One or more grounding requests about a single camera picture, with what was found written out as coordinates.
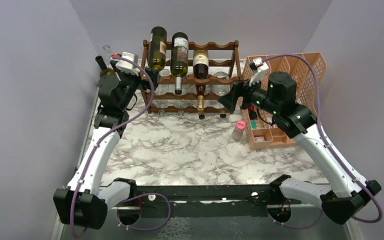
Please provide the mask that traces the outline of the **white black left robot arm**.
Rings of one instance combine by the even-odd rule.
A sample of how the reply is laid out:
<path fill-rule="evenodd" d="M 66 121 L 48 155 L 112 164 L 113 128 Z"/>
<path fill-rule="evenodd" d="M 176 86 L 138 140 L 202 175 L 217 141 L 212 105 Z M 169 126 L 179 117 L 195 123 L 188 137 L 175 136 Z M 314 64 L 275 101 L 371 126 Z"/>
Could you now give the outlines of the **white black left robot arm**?
<path fill-rule="evenodd" d="M 86 229 L 100 229 L 108 211 L 122 202 L 132 205 L 137 200 L 136 182 L 116 178 L 100 188 L 104 170 L 119 143 L 129 116 L 128 105 L 139 88 L 151 92 L 158 86 L 158 70 L 145 69 L 148 80 L 138 73 L 118 72 L 100 77 L 98 98 L 100 105 L 94 120 L 94 130 L 89 147 L 81 164 L 68 185 L 55 190 L 53 201 L 61 222 Z"/>

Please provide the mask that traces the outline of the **green wine bottle white label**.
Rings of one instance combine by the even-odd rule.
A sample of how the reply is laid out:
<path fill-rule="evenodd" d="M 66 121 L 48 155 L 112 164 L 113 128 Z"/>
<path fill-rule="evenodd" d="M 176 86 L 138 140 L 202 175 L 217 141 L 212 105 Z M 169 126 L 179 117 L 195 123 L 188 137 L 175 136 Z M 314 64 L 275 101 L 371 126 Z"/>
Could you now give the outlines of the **green wine bottle white label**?
<path fill-rule="evenodd" d="M 183 78 L 188 73 L 189 38 L 184 32 L 172 36 L 170 71 L 174 77 L 174 93 L 182 94 Z"/>

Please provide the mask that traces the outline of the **clear glass bottle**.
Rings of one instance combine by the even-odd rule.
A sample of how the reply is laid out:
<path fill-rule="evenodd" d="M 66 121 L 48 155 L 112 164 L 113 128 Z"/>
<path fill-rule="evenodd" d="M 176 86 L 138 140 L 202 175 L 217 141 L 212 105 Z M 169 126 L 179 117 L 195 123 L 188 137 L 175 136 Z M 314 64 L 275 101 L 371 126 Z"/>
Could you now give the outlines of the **clear glass bottle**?
<path fill-rule="evenodd" d="M 108 44 L 104 45 L 102 47 L 102 49 L 105 51 L 105 53 L 106 53 L 106 61 L 109 63 L 111 61 L 113 51 L 112 51 L 110 45 L 108 45 Z"/>

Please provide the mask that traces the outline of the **green wine bottle cream label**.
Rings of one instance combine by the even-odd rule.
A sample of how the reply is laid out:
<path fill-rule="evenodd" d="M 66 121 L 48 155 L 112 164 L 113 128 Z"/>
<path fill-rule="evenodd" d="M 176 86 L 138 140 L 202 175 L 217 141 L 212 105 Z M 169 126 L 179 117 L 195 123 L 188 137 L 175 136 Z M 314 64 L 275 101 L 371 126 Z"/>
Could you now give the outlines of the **green wine bottle cream label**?
<path fill-rule="evenodd" d="M 95 57 L 95 61 L 100 68 L 100 73 L 99 73 L 100 78 L 103 76 L 106 76 L 106 75 L 115 75 L 116 74 L 112 68 L 107 67 L 107 65 L 106 65 L 106 63 L 105 63 L 105 61 L 101 55 L 97 55 Z"/>

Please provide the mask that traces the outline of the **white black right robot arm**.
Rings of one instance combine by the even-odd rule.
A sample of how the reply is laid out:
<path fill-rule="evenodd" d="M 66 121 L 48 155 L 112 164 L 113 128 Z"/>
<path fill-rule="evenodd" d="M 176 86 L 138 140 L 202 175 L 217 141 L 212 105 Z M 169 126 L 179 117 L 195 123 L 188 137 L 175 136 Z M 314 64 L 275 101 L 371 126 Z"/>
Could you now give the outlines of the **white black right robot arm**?
<path fill-rule="evenodd" d="M 365 207 L 381 191 L 376 180 L 367 180 L 339 154 L 315 114 L 296 101 L 297 84 L 283 71 L 268 77 L 267 89 L 250 80 L 232 85 L 227 95 L 218 102 L 233 112 L 237 100 L 242 98 L 242 109 L 254 106 L 272 115 L 272 122 L 293 139 L 318 166 L 327 186 L 297 180 L 282 175 L 272 181 L 269 199 L 280 204 L 287 199 L 311 204 L 323 211 L 334 223 L 343 225 Z"/>

